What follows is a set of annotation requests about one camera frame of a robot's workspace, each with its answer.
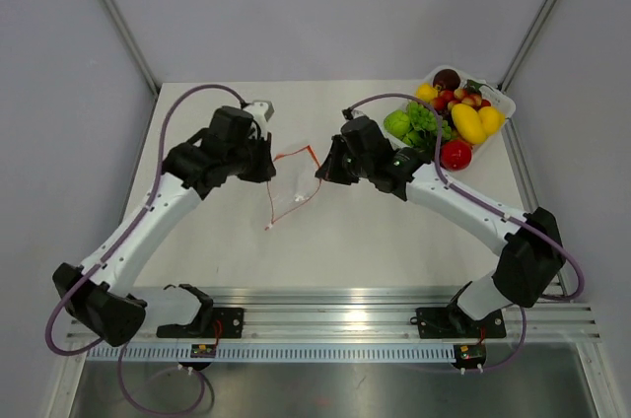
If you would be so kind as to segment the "green cabbage-like vegetable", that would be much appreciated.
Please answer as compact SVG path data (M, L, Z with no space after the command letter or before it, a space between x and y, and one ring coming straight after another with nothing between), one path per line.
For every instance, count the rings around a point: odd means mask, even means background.
M384 128L391 136L403 140L411 130L410 118L403 110L393 111L384 119Z

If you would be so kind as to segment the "green grape bunch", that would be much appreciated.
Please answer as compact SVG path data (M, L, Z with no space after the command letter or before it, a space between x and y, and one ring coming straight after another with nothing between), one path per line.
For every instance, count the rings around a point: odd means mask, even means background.
M409 101L406 107L406 113L412 128L422 136L435 140L438 135L438 128L441 128L443 140L449 141L452 138L452 129L448 122L442 119L441 124L438 124L434 113L424 105Z

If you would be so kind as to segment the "clear zip bag orange zipper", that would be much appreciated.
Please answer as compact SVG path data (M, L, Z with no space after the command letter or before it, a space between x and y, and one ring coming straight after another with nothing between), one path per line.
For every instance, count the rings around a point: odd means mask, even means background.
M270 207L266 231L309 203L321 187L321 181L315 177L321 163L311 144L294 144L276 154L272 162L276 176L266 183Z

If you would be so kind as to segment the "red apple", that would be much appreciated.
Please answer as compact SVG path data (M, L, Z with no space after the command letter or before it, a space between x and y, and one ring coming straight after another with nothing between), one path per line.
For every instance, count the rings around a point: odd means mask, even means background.
M462 171L470 165L471 160L471 146L460 139L447 142L441 149L440 164L448 171Z

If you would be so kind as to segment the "yellow mango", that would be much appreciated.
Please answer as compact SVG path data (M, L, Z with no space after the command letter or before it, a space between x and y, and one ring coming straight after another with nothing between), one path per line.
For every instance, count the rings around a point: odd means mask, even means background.
M456 131L466 142L481 145L487 140L478 112L474 108L466 104L457 104L453 107L451 116Z

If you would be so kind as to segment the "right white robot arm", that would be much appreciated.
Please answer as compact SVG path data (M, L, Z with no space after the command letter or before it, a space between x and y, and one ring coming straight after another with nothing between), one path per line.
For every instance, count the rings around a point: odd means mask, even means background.
M506 208L455 184L428 154L393 148L367 116L346 122L333 136L315 176L344 185L365 179L380 192L442 215L497 255L495 269L466 283L446 306L417 309L412 321L423 339L505 337L502 309L531 308L565 263L550 212Z

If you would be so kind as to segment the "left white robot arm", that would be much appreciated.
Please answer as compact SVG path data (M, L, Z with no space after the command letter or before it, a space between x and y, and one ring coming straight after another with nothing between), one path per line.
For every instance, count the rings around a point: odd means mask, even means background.
M276 174L267 124L274 108L254 101L222 106L208 126L159 152L154 181L141 204L79 265L52 275L61 306L110 346L129 342L147 316L131 289L174 227L231 176L265 183Z

